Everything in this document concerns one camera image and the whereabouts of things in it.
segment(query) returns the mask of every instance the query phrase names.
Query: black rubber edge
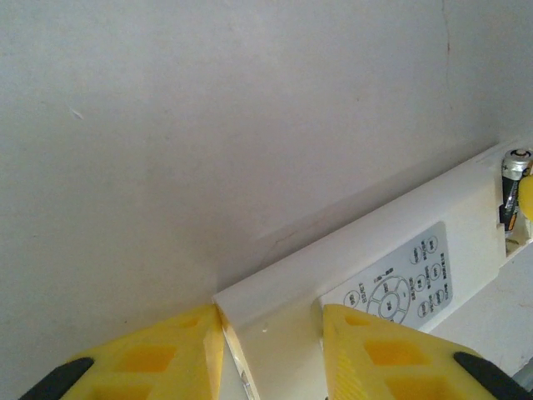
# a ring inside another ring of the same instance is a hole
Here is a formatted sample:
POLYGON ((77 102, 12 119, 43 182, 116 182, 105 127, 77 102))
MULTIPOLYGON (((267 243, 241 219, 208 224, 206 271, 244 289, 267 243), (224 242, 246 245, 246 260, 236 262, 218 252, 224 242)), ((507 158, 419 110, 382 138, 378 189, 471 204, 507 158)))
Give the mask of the black rubber edge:
POLYGON ((59 400, 93 364, 89 357, 67 362, 51 371, 19 400, 59 400))
POLYGON ((453 358, 496 399, 533 400, 532 395, 492 362, 467 352, 456 352, 453 358))

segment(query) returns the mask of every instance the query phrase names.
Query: rectangular hole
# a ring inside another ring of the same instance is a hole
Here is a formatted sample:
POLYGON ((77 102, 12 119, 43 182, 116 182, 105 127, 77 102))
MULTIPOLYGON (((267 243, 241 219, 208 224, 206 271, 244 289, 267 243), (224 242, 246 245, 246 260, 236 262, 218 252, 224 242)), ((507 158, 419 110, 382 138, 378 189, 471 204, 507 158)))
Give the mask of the rectangular hole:
POLYGON ((396 400, 465 400, 443 377, 395 377, 386 385, 396 400))
POLYGON ((375 365, 423 365, 430 360, 409 342, 401 340, 365 342, 365 350, 375 365))
POLYGON ((152 391, 149 385, 95 387, 88 400, 147 400, 152 391))
POLYGON ((126 351, 115 367, 120 373, 161 373, 174 358, 174 346, 142 344, 126 351))

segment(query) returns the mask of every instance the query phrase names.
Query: white wall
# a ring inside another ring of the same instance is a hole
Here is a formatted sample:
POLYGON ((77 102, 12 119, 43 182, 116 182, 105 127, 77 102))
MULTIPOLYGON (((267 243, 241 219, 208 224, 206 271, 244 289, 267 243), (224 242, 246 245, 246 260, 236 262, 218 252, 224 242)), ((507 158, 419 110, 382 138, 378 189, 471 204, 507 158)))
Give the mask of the white wall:
POLYGON ((532 21, 529 0, 0 0, 0 393, 528 127, 532 21))

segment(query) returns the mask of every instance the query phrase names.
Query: control panel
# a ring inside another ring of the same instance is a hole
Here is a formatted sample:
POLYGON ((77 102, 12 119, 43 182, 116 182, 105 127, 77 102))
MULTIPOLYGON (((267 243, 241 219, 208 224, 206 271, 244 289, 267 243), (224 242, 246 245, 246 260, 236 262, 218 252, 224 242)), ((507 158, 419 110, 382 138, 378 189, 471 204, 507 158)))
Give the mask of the control panel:
POLYGON ((439 222, 320 297, 419 328, 452 298, 446 227, 439 222))

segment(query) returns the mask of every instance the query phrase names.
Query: yellow component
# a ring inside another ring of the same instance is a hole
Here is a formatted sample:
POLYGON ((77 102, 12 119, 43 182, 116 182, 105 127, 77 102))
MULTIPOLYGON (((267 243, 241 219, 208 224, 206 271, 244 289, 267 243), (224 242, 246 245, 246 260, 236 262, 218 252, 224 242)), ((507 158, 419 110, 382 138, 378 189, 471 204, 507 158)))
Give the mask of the yellow component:
POLYGON ((224 337, 205 306, 78 354, 94 364, 62 400, 218 399, 224 337))
POLYGON ((520 181, 518 203, 526 218, 533 221, 533 175, 524 177, 520 181))
POLYGON ((323 316, 329 400, 494 400, 453 359, 467 347, 345 306, 323 316))

